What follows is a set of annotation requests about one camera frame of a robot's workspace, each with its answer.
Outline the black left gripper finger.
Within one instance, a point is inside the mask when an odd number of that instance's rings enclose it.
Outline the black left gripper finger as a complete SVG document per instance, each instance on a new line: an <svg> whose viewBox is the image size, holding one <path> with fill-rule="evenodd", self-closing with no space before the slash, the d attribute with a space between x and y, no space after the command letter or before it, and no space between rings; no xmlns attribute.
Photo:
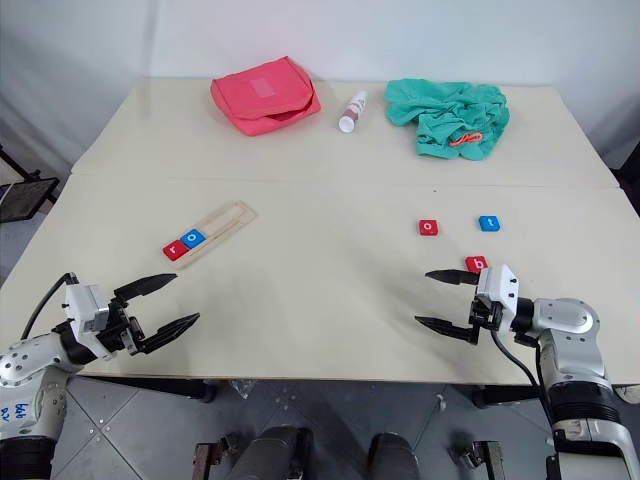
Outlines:
<svg viewBox="0 0 640 480"><path fill-rule="evenodd" d="M150 354L161 347L178 339L183 333L191 328L200 318L199 313L193 313L185 317L176 319L160 327L156 333L150 337L144 335L137 320L130 319L130 333L134 343L135 352Z"/></svg>
<svg viewBox="0 0 640 480"><path fill-rule="evenodd" d="M175 273L156 274L143 277L129 284L114 290L114 296L122 303L128 303L130 300L149 295L157 290L162 289L168 283L178 277Z"/></svg>

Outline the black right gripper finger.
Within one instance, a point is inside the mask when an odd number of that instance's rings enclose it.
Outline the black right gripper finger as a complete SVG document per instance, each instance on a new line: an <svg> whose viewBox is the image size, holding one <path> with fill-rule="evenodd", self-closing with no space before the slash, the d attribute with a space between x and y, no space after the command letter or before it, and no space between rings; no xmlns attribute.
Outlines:
<svg viewBox="0 0 640 480"><path fill-rule="evenodd" d="M480 274L457 269L433 270L425 274L427 278L451 285L477 285Z"/></svg>
<svg viewBox="0 0 640 480"><path fill-rule="evenodd" d="M414 319L437 334L461 340L471 345L478 344L480 326L474 319L469 319L468 327L456 326L450 321L434 317L415 316Z"/></svg>

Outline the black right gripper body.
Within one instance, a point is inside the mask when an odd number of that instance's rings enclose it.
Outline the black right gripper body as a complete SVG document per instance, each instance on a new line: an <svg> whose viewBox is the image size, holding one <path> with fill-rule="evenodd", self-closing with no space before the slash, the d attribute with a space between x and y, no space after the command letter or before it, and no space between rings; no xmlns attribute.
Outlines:
<svg viewBox="0 0 640 480"><path fill-rule="evenodd" d="M503 313L504 307L500 302L475 297L469 314L469 342L472 345L478 344L481 329L488 330L492 335L497 334L502 326Z"/></svg>

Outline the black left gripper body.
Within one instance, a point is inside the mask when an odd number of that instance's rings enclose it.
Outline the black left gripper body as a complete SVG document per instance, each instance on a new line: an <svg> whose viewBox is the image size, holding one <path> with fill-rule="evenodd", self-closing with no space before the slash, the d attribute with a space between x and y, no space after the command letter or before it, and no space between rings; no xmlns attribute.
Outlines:
<svg viewBox="0 0 640 480"><path fill-rule="evenodd" d="M126 310L129 303L120 296L109 302L106 327L98 335L100 344L110 353L126 350L130 355L143 351L145 335L138 320Z"/></svg>

